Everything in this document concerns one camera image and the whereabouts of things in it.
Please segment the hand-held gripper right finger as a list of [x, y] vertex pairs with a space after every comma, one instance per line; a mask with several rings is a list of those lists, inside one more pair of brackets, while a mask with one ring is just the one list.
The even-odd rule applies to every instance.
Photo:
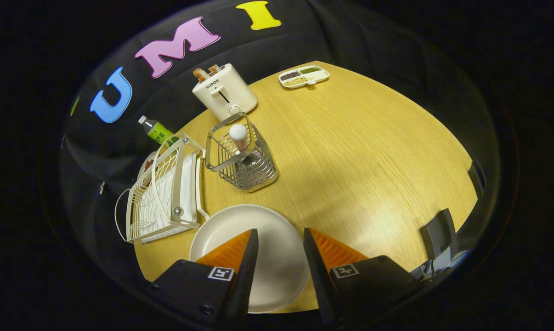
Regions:
[[367, 325], [424, 289], [388, 256], [368, 258], [314, 228], [304, 229], [304, 250], [326, 325]]

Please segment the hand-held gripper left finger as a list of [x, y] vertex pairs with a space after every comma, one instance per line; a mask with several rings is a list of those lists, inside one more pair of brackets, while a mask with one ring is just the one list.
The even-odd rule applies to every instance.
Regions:
[[259, 251], [253, 228], [216, 247], [197, 261], [178, 260], [147, 286], [158, 308], [198, 331], [242, 329]]

